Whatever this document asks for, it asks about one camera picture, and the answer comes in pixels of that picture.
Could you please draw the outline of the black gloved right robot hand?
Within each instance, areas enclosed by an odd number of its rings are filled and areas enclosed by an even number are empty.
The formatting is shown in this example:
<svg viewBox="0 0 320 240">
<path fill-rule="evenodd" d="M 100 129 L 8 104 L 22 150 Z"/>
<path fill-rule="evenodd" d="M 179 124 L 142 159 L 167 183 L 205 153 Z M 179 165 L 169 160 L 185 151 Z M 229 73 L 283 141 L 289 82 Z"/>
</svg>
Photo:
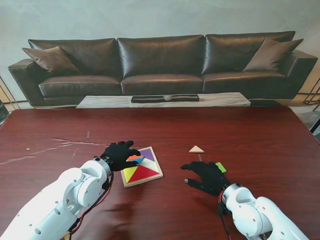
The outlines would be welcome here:
<svg viewBox="0 0 320 240">
<path fill-rule="evenodd" d="M 214 162 L 192 161 L 180 167 L 181 170 L 193 171 L 201 181 L 186 178 L 184 182 L 192 188 L 218 197 L 222 190 L 231 183 Z"/>
</svg>

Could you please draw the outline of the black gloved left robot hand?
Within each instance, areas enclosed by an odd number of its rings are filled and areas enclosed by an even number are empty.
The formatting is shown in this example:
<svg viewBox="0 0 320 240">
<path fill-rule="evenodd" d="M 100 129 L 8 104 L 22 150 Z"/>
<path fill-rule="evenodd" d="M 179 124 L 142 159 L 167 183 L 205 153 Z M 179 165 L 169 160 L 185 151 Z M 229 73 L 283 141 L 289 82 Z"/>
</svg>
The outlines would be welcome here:
<svg viewBox="0 0 320 240">
<path fill-rule="evenodd" d="M 137 161 L 127 161 L 131 156 L 140 156 L 141 153 L 134 148 L 132 140 L 111 143 L 100 156 L 109 166 L 112 172 L 119 172 L 123 169 L 137 167 Z"/>
</svg>

